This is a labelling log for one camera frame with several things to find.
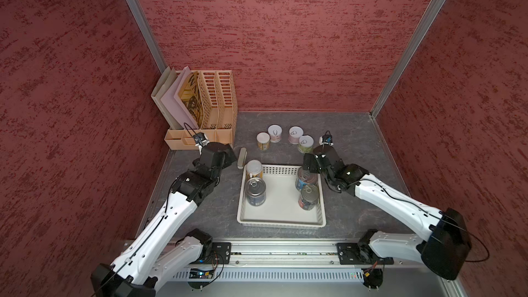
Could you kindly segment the small yellow white-lid can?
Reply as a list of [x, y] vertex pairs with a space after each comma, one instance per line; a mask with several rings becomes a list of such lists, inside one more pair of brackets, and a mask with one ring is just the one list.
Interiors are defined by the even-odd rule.
[[261, 132], [257, 135], [257, 146], [261, 151], [267, 151], [270, 147], [270, 135], [266, 132]]

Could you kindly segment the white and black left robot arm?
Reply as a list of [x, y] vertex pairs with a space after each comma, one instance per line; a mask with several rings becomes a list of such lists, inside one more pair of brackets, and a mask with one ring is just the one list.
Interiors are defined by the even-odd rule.
[[95, 296], [155, 296], [180, 270], [205, 259], [210, 235], [195, 229], [176, 247], [163, 253], [180, 226], [218, 185], [222, 170], [237, 161], [229, 144], [198, 142], [194, 168], [171, 184], [165, 205], [139, 237], [111, 264], [100, 264], [91, 275]]

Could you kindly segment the pink can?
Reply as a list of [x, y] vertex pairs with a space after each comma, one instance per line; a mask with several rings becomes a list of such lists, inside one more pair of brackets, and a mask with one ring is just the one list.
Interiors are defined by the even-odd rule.
[[292, 126], [289, 130], [288, 141], [290, 144], [298, 144], [300, 138], [304, 135], [304, 130], [299, 126]]
[[268, 127], [268, 134], [270, 136], [271, 143], [278, 143], [282, 139], [283, 129], [280, 125], [270, 125]]

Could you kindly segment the dark blue silver-top can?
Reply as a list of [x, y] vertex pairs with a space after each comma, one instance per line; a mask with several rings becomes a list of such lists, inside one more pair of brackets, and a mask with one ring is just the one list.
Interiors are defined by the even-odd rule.
[[266, 200], [266, 184], [260, 177], [253, 177], [245, 183], [245, 195], [251, 206], [260, 206]]

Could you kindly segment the dark navy red can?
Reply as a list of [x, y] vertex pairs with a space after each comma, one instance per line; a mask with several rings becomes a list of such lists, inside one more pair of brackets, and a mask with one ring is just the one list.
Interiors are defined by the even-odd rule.
[[319, 187], [315, 184], [307, 184], [301, 189], [298, 204], [303, 210], [311, 210], [318, 203], [319, 196]]

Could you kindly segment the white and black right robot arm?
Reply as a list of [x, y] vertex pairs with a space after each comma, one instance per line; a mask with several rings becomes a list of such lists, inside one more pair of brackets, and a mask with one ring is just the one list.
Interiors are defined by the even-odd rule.
[[334, 147], [323, 144], [303, 158], [303, 168], [319, 174], [329, 187], [366, 201], [412, 230], [398, 235], [372, 230], [367, 251], [378, 258], [423, 263], [446, 280], [458, 277], [472, 249], [463, 215], [440, 210], [404, 195], [357, 164], [345, 164]]

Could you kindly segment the green label white-top can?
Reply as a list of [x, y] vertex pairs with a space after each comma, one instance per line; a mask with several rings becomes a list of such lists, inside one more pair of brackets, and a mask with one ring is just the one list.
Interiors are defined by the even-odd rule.
[[298, 151], [306, 154], [311, 153], [314, 147], [314, 139], [312, 136], [304, 135], [298, 139]]

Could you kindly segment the yellow can with white lid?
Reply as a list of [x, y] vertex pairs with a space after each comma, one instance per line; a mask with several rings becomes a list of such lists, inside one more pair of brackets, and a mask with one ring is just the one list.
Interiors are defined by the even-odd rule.
[[263, 165], [257, 159], [250, 160], [246, 164], [246, 179], [249, 180], [255, 177], [263, 178]]

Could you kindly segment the light blue corn can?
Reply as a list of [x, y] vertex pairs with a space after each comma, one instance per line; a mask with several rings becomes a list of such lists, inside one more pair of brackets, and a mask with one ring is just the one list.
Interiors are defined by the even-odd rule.
[[317, 181], [318, 175], [316, 173], [311, 173], [309, 170], [305, 170], [303, 167], [300, 167], [297, 171], [295, 187], [299, 192], [301, 192], [306, 185], [317, 184]]

